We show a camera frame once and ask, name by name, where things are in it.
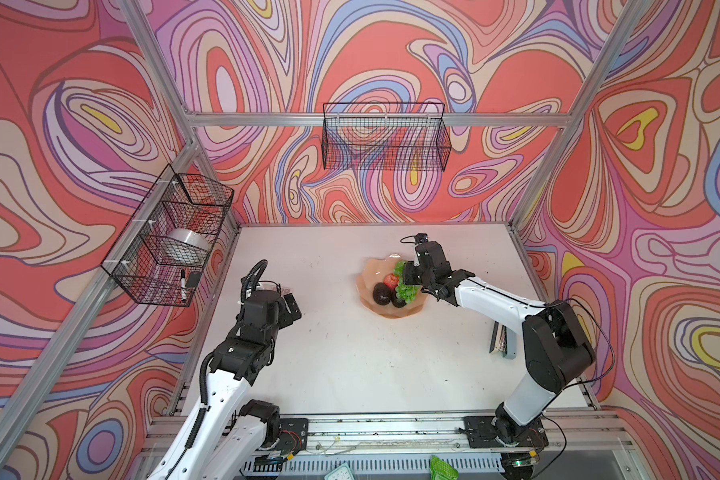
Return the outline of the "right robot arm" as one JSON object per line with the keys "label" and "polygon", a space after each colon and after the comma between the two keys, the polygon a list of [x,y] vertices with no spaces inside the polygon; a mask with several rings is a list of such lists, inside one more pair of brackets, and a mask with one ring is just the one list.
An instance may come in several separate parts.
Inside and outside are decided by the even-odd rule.
{"label": "right robot arm", "polygon": [[516,446],[544,410],[596,361],[596,353],[569,302],[541,303],[491,285],[475,273],[453,269],[442,246],[427,234],[400,240],[414,246],[403,283],[439,301],[483,314],[522,340],[526,373],[495,409],[496,441]]}

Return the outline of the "red fake apple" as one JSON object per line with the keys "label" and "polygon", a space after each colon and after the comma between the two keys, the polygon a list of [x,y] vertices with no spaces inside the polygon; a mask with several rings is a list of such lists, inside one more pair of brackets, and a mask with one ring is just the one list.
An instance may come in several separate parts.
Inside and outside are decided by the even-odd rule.
{"label": "red fake apple", "polygon": [[399,277],[395,274],[388,274],[384,277],[383,283],[392,291],[395,291],[399,284]]}

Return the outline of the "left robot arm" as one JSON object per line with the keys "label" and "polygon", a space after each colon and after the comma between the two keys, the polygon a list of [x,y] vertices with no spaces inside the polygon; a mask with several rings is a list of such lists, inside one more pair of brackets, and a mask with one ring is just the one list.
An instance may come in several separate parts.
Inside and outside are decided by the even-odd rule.
{"label": "left robot arm", "polygon": [[201,360],[198,400],[151,479],[232,479],[256,451],[279,442],[279,407],[249,393],[301,311],[291,293],[262,278],[267,266],[262,259],[241,279],[235,323]]}

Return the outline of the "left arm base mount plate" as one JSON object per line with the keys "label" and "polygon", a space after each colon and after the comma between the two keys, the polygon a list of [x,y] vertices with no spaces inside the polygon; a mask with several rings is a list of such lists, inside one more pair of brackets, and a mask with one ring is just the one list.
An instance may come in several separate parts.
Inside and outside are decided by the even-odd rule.
{"label": "left arm base mount plate", "polygon": [[276,436],[266,440],[255,450],[253,458],[259,463],[284,463],[308,446],[309,420],[305,417],[280,420]]}

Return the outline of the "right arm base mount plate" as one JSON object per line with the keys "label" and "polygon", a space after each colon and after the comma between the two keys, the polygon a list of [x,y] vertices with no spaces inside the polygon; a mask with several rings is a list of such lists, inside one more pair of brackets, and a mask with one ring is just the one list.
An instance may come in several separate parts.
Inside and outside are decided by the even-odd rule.
{"label": "right arm base mount plate", "polygon": [[458,432],[467,437],[470,448],[530,448],[543,450],[549,445],[541,416],[525,426],[509,418],[466,416]]}

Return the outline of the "pink faceted fruit bowl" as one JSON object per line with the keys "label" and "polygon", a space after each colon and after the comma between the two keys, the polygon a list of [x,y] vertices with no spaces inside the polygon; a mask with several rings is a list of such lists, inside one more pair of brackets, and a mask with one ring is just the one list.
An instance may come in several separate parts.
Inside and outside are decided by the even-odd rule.
{"label": "pink faceted fruit bowl", "polygon": [[407,259],[398,254],[368,259],[355,279],[361,304],[372,313],[388,319],[419,314],[426,302],[420,286],[402,279]]}

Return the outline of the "dark avocado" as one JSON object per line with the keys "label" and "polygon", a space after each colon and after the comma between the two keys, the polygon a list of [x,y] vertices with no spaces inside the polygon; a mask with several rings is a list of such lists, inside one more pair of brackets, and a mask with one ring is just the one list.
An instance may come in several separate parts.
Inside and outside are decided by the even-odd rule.
{"label": "dark avocado", "polygon": [[395,295],[394,298],[392,299],[392,305],[395,308],[404,308],[407,306],[407,302],[404,299],[400,298],[399,296]]}
{"label": "dark avocado", "polygon": [[383,282],[374,285],[372,298],[377,305],[385,306],[390,304],[394,296],[395,292],[390,290]]}

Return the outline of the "green fake grape bunch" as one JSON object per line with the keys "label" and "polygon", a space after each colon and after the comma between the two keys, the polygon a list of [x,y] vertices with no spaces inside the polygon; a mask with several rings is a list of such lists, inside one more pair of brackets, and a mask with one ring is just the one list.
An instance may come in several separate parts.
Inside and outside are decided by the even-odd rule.
{"label": "green fake grape bunch", "polygon": [[405,260],[400,260],[395,264],[393,274],[398,278],[397,286],[395,287],[396,296],[404,301],[406,304],[412,303],[418,296],[420,287],[417,285],[409,285],[404,281],[404,268],[406,265]]}

